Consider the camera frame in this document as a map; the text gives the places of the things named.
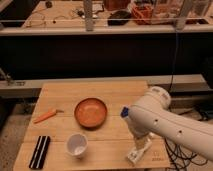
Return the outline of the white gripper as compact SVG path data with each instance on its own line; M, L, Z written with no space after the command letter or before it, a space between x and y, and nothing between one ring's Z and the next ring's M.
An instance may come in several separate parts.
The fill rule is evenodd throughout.
M134 145L135 145L135 149L137 151L141 150L141 149L145 149L148 147L149 144L152 143L152 139L153 139L154 135L152 133L149 133L145 136L141 136L141 137L134 137Z

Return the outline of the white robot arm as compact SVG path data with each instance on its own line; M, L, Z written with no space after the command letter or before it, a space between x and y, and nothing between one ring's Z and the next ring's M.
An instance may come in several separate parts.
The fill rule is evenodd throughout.
M169 112L170 103L164 88L148 88L129 108L132 133L141 137L153 132L213 162L213 125Z

